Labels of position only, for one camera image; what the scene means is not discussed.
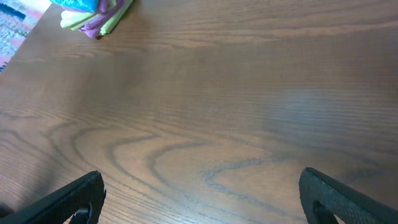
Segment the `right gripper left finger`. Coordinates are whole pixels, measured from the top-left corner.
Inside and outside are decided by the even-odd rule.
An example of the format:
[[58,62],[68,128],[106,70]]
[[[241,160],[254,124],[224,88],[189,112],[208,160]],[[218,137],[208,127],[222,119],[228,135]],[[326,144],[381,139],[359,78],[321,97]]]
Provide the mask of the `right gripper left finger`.
[[6,224],[97,224],[106,198],[103,178],[91,171],[22,210],[1,218]]

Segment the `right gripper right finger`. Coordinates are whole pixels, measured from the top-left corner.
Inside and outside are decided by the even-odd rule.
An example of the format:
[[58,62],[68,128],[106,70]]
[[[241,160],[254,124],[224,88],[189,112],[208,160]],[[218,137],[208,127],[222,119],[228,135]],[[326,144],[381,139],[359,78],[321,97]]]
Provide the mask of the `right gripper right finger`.
[[397,210],[336,179],[306,167],[299,179],[300,201],[309,224],[395,224]]

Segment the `blue cloth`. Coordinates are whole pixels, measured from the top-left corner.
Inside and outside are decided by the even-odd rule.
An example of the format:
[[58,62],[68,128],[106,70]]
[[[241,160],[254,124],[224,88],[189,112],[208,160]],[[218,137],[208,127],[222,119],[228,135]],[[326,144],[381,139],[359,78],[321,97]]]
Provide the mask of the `blue cloth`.
[[98,7],[98,0],[50,0],[64,9],[72,11],[95,12]]

